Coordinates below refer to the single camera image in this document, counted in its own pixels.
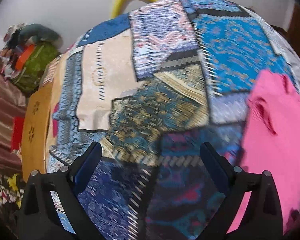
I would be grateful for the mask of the pink knit cardigan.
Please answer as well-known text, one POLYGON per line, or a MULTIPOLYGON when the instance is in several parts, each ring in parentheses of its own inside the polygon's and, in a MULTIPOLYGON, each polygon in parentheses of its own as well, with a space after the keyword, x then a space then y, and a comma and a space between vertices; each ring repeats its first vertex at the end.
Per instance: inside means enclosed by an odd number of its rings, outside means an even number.
POLYGON ((260 71, 247 99, 241 166, 271 172, 278 191, 283 228, 300 205, 300 95, 287 75, 260 71))

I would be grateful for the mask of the wooden lap desk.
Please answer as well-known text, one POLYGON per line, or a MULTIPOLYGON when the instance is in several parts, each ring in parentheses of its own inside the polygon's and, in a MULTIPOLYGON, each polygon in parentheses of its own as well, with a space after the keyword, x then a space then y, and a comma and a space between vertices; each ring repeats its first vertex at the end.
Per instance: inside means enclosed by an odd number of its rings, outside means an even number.
POLYGON ((52 84, 40 88, 29 98, 21 139, 23 179, 33 170, 45 173, 45 145, 50 117, 52 84))

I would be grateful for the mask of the red box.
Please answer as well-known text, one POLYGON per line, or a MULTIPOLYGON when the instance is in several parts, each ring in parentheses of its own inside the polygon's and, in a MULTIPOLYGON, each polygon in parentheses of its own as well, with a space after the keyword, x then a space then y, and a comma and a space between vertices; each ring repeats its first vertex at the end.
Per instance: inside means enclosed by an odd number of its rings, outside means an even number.
POLYGON ((11 137, 11 151, 19 150, 23 135, 24 117, 16 116, 13 119, 12 137, 11 137))

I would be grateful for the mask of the striped brown curtain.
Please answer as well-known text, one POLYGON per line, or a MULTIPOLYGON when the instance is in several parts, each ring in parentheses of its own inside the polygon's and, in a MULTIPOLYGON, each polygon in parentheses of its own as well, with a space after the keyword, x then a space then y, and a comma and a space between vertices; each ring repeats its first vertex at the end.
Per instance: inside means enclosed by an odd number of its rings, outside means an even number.
POLYGON ((22 172, 20 158, 11 153, 11 141, 13 120, 16 116, 23 117, 25 110, 25 96, 0 74, 0 174, 11 176, 22 172))

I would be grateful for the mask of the green storage bag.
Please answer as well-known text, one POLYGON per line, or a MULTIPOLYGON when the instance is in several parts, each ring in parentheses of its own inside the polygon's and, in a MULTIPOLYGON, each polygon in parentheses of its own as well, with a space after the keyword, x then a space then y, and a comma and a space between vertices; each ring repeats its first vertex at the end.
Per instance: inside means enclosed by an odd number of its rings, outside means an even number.
POLYGON ((47 65, 59 55, 58 50, 50 42, 42 42, 26 60, 22 70, 10 82, 26 97, 37 91, 47 65))

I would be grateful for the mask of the grey striped bed sheet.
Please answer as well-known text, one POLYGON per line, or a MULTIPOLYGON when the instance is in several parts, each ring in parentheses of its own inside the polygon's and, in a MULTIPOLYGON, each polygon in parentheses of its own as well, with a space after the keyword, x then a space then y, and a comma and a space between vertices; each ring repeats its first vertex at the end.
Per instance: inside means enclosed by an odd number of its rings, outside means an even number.
POLYGON ((262 17, 241 5, 240 7, 245 10, 252 18, 254 18, 261 26, 266 37, 269 39, 274 53, 276 55, 283 56, 285 61, 288 63, 292 70, 293 77, 296 79, 296 87, 300 92, 300 57, 293 50, 288 41, 283 36, 281 36, 272 26, 270 26, 262 17))

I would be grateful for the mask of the orange box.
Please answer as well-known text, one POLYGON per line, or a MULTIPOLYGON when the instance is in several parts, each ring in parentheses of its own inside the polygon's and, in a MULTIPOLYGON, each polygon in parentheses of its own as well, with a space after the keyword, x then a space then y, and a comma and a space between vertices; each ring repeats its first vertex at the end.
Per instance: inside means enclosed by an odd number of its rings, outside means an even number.
POLYGON ((15 64, 15 70, 21 71, 23 69, 23 66, 25 62, 28 60, 28 58, 33 53, 34 49, 36 48, 35 45, 30 44, 27 46, 24 51, 21 53, 21 55, 18 57, 17 62, 15 64))

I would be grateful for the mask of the patchwork patterned bed cover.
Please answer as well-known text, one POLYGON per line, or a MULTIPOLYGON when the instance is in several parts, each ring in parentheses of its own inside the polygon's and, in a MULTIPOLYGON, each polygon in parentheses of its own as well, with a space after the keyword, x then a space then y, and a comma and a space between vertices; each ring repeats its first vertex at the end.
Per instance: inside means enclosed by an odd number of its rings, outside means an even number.
POLYGON ((195 239, 225 197, 200 146, 238 162, 247 98, 263 69, 296 87, 234 2, 162 0, 103 22, 58 64, 47 170, 99 142, 102 158, 77 198, 102 236, 195 239))

